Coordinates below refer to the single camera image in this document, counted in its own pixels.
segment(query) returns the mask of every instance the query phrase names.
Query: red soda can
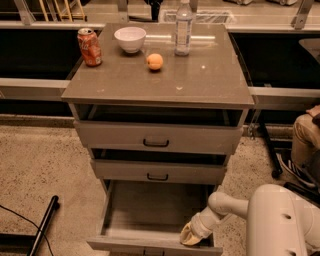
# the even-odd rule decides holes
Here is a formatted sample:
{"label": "red soda can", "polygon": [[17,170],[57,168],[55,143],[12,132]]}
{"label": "red soda can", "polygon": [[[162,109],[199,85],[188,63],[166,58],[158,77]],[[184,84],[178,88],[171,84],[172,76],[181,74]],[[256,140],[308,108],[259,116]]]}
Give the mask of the red soda can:
{"label": "red soda can", "polygon": [[96,32],[91,28],[78,30],[78,42],[82,57],[87,66],[98,66],[101,64],[101,48]]}

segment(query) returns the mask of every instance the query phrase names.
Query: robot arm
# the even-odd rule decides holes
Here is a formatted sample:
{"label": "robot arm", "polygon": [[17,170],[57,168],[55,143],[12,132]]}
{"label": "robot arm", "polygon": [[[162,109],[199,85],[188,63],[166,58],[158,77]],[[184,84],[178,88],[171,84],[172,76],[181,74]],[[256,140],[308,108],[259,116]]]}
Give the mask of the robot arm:
{"label": "robot arm", "polygon": [[207,238],[215,225],[225,223],[232,214],[243,219],[247,216],[248,201],[235,199],[222,192],[214,192],[209,196],[208,206],[194,215],[181,232],[182,244],[193,245]]}
{"label": "robot arm", "polygon": [[231,214],[247,220],[247,256],[306,256],[320,249],[320,210],[277,185],[260,186],[249,201],[215,192],[181,232],[181,243],[208,237]]}

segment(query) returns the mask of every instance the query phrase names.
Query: black stand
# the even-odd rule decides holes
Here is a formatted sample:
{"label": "black stand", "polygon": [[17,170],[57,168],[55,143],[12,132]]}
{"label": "black stand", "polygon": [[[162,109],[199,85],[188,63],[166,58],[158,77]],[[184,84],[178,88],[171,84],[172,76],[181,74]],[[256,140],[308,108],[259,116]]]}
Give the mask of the black stand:
{"label": "black stand", "polygon": [[263,118],[262,118],[262,120],[260,120],[259,125],[260,125],[261,132],[263,134],[263,137],[264,137],[264,139],[265,139],[265,141],[267,143],[267,147],[268,147],[268,150],[269,150],[269,155],[270,155],[270,157],[272,159],[272,162],[274,164],[274,167],[275,167],[275,169],[271,173],[271,176],[274,179],[279,178],[280,174],[282,173],[282,169],[281,169],[281,166],[280,166],[276,151],[274,149],[273,143],[272,143],[272,141],[270,139],[268,130],[267,130],[266,125],[265,125],[265,123],[263,121]]}
{"label": "black stand", "polygon": [[51,217],[59,208],[59,197],[53,196],[41,221],[37,233],[32,235],[0,234],[0,252],[25,253],[35,256],[41,240],[46,233]]}

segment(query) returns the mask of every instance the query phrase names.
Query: terrazzo floor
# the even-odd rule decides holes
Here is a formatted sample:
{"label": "terrazzo floor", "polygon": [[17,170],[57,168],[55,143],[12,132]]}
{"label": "terrazzo floor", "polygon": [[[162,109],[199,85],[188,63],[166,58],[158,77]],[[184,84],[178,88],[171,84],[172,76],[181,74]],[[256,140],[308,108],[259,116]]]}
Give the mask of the terrazzo floor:
{"label": "terrazzo floor", "polygon": [[[0,160],[2,206],[39,224],[51,197],[59,196],[60,208],[47,232],[55,256],[127,255],[94,251],[86,243],[96,235],[105,194],[71,118],[1,116]],[[218,190],[249,199],[262,184],[295,182],[288,173],[274,180],[272,168],[264,140],[242,137]],[[223,247],[223,256],[245,255],[245,227],[246,222],[235,217],[214,230],[215,245]],[[0,232],[32,235],[36,229],[0,209]],[[44,242],[38,255],[50,255]]]}

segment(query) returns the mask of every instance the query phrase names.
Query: plastic bottle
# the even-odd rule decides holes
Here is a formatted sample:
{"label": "plastic bottle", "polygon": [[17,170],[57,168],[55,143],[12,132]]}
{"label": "plastic bottle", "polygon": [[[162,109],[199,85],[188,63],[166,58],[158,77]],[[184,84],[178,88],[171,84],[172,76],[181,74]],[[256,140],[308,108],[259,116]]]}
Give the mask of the plastic bottle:
{"label": "plastic bottle", "polygon": [[176,41],[174,53],[185,56],[190,51],[192,10],[189,0],[181,0],[176,16]]}

